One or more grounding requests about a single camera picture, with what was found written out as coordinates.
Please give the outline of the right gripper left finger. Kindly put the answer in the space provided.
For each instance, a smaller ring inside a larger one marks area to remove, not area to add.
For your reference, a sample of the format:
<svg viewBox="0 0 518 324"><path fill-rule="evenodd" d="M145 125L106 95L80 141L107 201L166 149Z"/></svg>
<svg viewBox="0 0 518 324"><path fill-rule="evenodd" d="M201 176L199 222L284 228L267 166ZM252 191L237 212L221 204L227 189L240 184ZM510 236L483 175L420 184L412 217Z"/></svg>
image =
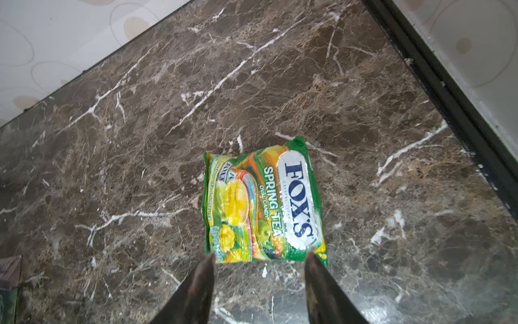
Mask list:
<svg viewBox="0 0 518 324"><path fill-rule="evenodd" d="M196 264L151 324L209 322L215 259L216 256L211 253Z"/></svg>

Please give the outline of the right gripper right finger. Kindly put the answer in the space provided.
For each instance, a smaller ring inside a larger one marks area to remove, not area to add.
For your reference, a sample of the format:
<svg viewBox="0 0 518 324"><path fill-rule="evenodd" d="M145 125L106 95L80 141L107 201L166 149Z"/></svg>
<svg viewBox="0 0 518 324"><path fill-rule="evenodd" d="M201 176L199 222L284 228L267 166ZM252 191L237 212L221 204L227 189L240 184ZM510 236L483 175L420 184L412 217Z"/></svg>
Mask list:
<svg viewBox="0 0 518 324"><path fill-rule="evenodd" d="M304 278L309 323L368 323L313 252L306 255Z"/></svg>

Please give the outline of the yellow green snack packet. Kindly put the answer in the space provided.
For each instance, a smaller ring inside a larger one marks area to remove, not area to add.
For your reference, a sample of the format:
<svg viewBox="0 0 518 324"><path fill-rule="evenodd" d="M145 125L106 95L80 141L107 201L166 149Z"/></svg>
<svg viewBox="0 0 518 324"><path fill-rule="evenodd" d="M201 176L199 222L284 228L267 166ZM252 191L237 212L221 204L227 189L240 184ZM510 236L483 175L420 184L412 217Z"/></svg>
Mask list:
<svg viewBox="0 0 518 324"><path fill-rule="evenodd" d="M202 216L217 263L287 260L328 265L322 201L306 141L231 157L205 153Z"/></svg>

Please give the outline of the white patterned paper bag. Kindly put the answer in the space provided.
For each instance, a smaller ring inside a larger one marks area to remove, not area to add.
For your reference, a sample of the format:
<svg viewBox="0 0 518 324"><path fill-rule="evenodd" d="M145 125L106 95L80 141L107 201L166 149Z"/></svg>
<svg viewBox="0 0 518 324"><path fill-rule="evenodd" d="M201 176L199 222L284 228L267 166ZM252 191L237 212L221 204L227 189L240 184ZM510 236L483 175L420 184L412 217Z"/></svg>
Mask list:
<svg viewBox="0 0 518 324"><path fill-rule="evenodd" d="M1 324L16 322L22 256L1 259Z"/></svg>

